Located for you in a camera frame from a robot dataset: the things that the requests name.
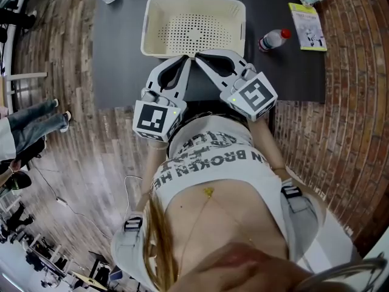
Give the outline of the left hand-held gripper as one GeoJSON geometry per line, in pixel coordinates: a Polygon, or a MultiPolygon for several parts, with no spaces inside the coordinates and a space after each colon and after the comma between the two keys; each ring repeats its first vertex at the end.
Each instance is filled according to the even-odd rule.
{"type": "Polygon", "coordinates": [[[187,103],[191,58],[175,56],[151,72],[134,108],[133,131],[152,141],[168,142],[182,121],[187,103]]]}

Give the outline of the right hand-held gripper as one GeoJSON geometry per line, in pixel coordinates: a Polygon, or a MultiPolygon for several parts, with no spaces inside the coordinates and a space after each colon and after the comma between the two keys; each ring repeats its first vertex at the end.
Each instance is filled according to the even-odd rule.
{"type": "Polygon", "coordinates": [[[257,121],[275,106],[278,94],[265,74],[257,73],[235,51],[203,50],[197,53],[195,61],[222,91],[220,99],[248,120],[257,121]]]}

